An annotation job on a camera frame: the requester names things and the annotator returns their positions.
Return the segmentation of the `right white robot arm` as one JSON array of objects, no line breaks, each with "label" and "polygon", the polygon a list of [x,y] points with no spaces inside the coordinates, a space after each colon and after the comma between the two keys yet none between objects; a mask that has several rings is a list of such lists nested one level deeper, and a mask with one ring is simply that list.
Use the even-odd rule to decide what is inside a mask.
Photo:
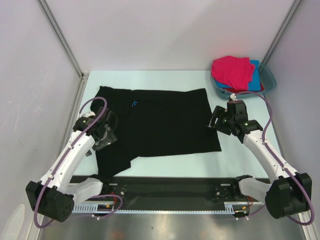
[{"label": "right white robot arm", "polygon": [[208,126],[237,137],[252,152],[268,176],[269,183],[250,175],[236,177],[230,188],[235,200],[252,197],[264,203],[275,219],[314,211],[311,177],[307,173],[299,173],[275,150],[266,137],[265,129],[257,120],[249,119],[246,104],[242,100],[228,101],[226,107],[217,105]]}]

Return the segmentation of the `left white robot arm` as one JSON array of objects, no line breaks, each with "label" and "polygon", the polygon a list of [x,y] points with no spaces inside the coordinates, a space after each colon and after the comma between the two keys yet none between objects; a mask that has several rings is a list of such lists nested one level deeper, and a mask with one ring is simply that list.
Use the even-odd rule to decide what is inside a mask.
[{"label": "left white robot arm", "polygon": [[71,136],[61,154],[39,181],[30,181],[26,195],[34,214],[41,214],[58,222],[66,221],[75,206],[96,196],[105,200],[111,188],[105,177],[96,174],[70,186],[69,183],[84,157],[113,144],[117,137],[116,114],[100,107],[97,113],[87,112],[76,121]]}]

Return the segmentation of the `black t shirt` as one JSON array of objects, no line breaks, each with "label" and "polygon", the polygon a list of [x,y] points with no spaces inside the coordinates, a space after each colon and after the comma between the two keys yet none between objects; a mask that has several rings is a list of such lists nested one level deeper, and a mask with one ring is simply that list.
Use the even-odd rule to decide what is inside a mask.
[{"label": "black t shirt", "polygon": [[98,174],[111,178],[137,157],[162,157],[221,151],[204,88],[191,91],[130,90],[101,86],[90,106],[104,103],[117,116],[117,140],[96,151]]}]

